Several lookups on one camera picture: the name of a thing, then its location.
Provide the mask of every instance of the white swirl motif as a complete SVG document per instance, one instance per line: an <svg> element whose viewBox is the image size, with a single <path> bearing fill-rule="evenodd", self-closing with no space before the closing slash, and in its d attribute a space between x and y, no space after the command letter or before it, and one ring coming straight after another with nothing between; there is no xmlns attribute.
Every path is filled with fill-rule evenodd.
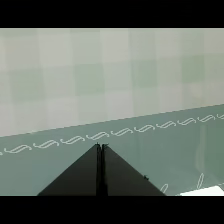
<svg viewBox="0 0 224 224"><path fill-rule="evenodd" d="M158 127L158 128L168 128L171 125L177 126L176 123L174 123L173 121L168 121L168 122L166 122L165 124L163 124L161 126L156 124L156 127Z"/></svg>
<svg viewBox="0 0 224 224"><path fill-rule="evenodd" d="M201 173L199 179L198 179L198 184L197 184L197 190L199 190L201 188L201 185L203 183L203 180L204 180L204 174Z"/></svg>
<svg viewBox="0 0 224 224"><path fill-rule="evenodd" d="M161 189L160 189L160 191L162 191L164 194L165 194L165 192L166 192L166 190L168 189L168 184L164 184L162 187L161 187Z"/></svg>
<svg viewBox="0 0 224 224"><path fill-rule="evenodd" d="M122 135L126 134L127 132L130 132L131 134L134 133L134 132L133 132L131 129L129 129L129 128L124 128L124 129L122 129L122 130L120 130L120 131L118 131L118 132L116 132L116 133L114 133L113 131L111 131L110 133L111 133L112 135L122 136Z"/></svg>
<svg viewBox="0 0 224 224"><path fill-rule="evenodd" d="M145 132L147 130L149 130L150 128L152 128L153 130L155 130L156 128L152 125L145 125L144 127L140 128L140 129L137 129L136 127L134 127L134 130L135 131L138 131L138 132Z"/></svg>
<svg viewBox="0 0 224 224"><path fill-rule="evenodd" d="M88 138L88 139L92 139L92 140L97 140L97 139L102 138L102 137L104 137L104 136L106 136L106 137L110 137L110 135L107 134L106 132L99 132L98 134L96 134L96 135L94 135L94 136L92 136L92 137L89 137L88 135L86 135L86 138Z"/></svg>
<svg viewBox="0 0 224 224"><path fill-rule="evenodd" d="M33 143L33 146L36 147L36 148L40 148L40 149L46 149L52 145L56 144L57 146L59 146L59 143L54 141L54 140L49 140L47 142L44 142L43 144L41 145L36 145L35 143Z"/></svg>
<svg viewBox="0 0 224 224"><path fill-rule="evenodd" d="M64 141L63 139L60 139L60 142L64 143L64 144L67 144L67 145L71 145L71 144L73 144L73 143L75 143L75 142L77 142L79 140L85 141L85 139L83 137L75 136L75 137L73 137L73 138L71 138L71 139L69 139L67 141Z"/></svg>
<svg viewBox="0 0 224 224"><path fill-rule="evenodd" d="M187 120L183 121L183 122L180 122L179 120L177 121L178 124L181 124L181 125L188 125L190 124L191 122L194 122L196 123L197 121L194 119L194 118L188 118Z"/></svg>
<svg viewBox="0 0 224 224"><path fill-rule="evenodd" d="M20 145L14 149L11 149L11 150L6 150L6 148L4 148L4 151L5 152L8 152L8 153L19 153L25 149L28 149L28 150L32 150L32 148L28 145Z"/></svg>
<svg viewBox="0 0 224 224"><path fill-rule="evenodd" d="M221 116L219 116L219 115L217 114L216 116L217 116L217 118L219 118L219 119L224 119L224 114L221 115Z"/></svg>
<svg viewBox="0 0 224 224"><path fill-rule="evenodd" d="M209 121L209 120L211 120L211 119L215 120L215 117L214 117L213 115L208 115L208 116L206 116L206 117L204 117L204 118L202 118L202 119L200 119L200 118L198 117L198 120L201 121L201 122L206 122L206 121Z"/></svg>

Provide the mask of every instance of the decorative border pattern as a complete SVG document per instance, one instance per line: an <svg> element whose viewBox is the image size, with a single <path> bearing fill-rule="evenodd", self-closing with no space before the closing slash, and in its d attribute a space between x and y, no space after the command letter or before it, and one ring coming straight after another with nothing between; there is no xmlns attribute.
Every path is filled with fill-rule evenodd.
<svg viewBox="0 0 224 224"><path fill-rule="evenodd" d="M137 128L137 127L134 127L133 130L135 132L139 132L139 133L143 133L143 132L146 132L148 131L149 129L152 129L153 131L156 130L157 128L162 128L162 129L166 129L168 127L171 127L171 126L174 126L176 127L177 125L182 125L182 126L186 126L186 125L189 125L189 124L193 124L193 123L197 123L198 121L199 122L208 122L209 120L216 120L216 118L218 119L224 119L224 114L219 116L218 114L216 115L216 117L214 115L207 115L206 117L204 118L200 118L200 117L197 117L197 119L194 119L194 118L188 118L184 121L177 121L176 123L173 122L173 121L168 121L164 124L156 124L155 126L151 125L151 124L147 124L141 128ZM68 139L68 140L64 140L64 139L60 139L60 143L62 144L67 144L67 145L71 145L71 144L74 144L78 141L86 141L86 139L89 139L89 140L98 140L100 138L103 138L103 137L110 137L110 135L114 135L114 136L117 136L117 137L120 137L124 134L127 134L127 133L130 133L130 134L133 134L134 131L129 129L129 128L124 128L120 131L117 131L117 132L114 132L114 131L110 131L110 134L106 133L106 132L99 132L93 136L89 136L89 135L86 135L86 138L82 137L82 136L75 136L71 139ZM56 145L56 146L59 146L60 145L59 142L55 141L55 140L49 140L47 142L44 142L42 143L41 145L37 145L36 143L33 143L33 147L34 148L39 148L39 149L46 149L52 145ZM20 153L24 150L32 150L33 148L28 146L28 145L20 145L20 146L17 146L16 148L14 149L11 149L11 150L7 150L6 148L4 148L4 152L5 153ZM168 185L166 185L163 190L167 190L168 188Z"/></svg>

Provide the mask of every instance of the plaid fabric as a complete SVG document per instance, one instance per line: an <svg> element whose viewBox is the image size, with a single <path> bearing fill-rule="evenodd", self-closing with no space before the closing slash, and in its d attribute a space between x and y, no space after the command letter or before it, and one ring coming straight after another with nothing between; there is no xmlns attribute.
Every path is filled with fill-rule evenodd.
<svg viewBox="0 0 224 224"><path fill-rule="evenodd" d="M0 136L224 103L224 29L0 29Z"/></svg>

